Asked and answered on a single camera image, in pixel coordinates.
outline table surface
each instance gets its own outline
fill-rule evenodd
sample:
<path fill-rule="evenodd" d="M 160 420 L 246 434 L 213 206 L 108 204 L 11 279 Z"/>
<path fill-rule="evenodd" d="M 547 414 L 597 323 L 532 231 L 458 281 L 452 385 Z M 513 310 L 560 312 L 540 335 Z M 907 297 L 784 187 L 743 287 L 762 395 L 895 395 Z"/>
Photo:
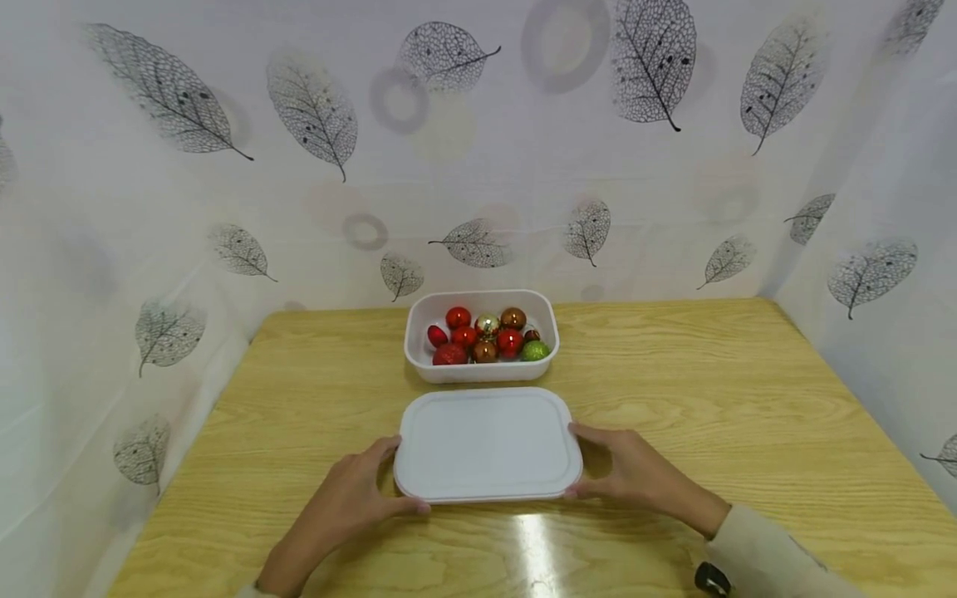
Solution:
<path fill-rule="evenodd" d="M 254 579 L 329 467 L 395 433 L 406 405 L 437 389 L 405 363 L 407 313 L 267 319 L 110 596 L 232 596 Z M 573 417 L 638 429 L 869 596 L 954 595 L 957 521 L 773 303 L 555 314 L 561 350 L 533 384 Z M 592 475 L 609 467 L 585 459 Z M 440 506 L 348 545 L 303 596 L 700 596 L 702 556 L 679 523 L 600 503 Z"/>

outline white plastic container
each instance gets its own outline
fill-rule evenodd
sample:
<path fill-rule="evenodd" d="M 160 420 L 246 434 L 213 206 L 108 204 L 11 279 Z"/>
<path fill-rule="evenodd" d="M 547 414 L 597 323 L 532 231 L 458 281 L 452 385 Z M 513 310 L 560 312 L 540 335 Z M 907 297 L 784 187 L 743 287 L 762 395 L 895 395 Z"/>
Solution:
<path fill-rule="evenodd" d="M 544 388 L 423 394 L 402 416 L 395 483 L 439 504 L 558 498 L 582 474 L 570 421 Z"/>
<path fill-rule="evenodd" d="M 531 326 L 537 329 L 542 341 L 551 347 L 551 353 L 538 362 L 432 365 L 435 349 L 429 344 L 426 331 L 432 324 L 447 329 L 445 314 L 458 305 L 469 310 L 473 321 L 482 313 L 497 316 L 509 307 L 518 307 L 527 317 L 526 328 Z M 558 346 L 558 324 L 551 303 L 541 293 L 524 289 L 426 295 L 409 310 L 406 323 L 406 359 L 423 380 L 433 384 L 534 380 L 548 370 L 552 358 L 558 353 Z"/>

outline container lid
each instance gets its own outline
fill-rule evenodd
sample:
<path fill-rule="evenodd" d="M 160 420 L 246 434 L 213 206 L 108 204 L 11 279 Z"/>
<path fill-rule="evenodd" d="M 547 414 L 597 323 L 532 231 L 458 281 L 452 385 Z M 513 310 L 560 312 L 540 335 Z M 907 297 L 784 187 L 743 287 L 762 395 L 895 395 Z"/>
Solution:
<path fill-rule="evenodd" d="M 402 416 L 395 483 L 430 503 L 558 498 L 582 474 L 570 421 L 543 388 L 423 394 Z"/>

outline sleeve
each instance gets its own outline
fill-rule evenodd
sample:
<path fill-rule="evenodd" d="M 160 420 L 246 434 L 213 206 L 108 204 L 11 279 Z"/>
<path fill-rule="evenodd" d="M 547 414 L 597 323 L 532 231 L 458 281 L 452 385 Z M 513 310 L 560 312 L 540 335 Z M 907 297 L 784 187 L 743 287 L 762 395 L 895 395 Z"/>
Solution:
<path fill-rule="evenodd" d="M 256 589 L 255 586 L 246 586 L 236 594 L 235 598 L 272 598 L 269 594 L 264 594 Z"/>
<path fill-rule="evenodd" d="M 741 598 L 863 598 L 798 544 L 751 509 L 735 505 L 707 545 L 708 558 Z"/>

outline white backdrop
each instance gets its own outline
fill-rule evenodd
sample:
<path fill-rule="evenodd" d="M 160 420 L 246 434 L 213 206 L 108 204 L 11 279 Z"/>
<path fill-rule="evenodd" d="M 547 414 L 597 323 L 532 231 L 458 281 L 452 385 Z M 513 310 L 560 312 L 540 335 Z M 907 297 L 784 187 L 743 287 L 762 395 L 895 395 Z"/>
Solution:
<path fill-rule="evenodd" d="M 11 595 L 105 592 L 266 315 L 443 290 L 777 297 L 957 507 L 918 457 L 957 452 L 951 6 L 917 52 L 940 0 L 22 4 L 0 21 Z M 785 222 L 829 194 L 813 236 L 817 212 Z M 446 239 L 476 218 L 498 267 Z M 890 237 L 917 265 L 847 271 L 848 321 L 829 277 Z M 388 254 L 424 282 L 397 298 Z"/>

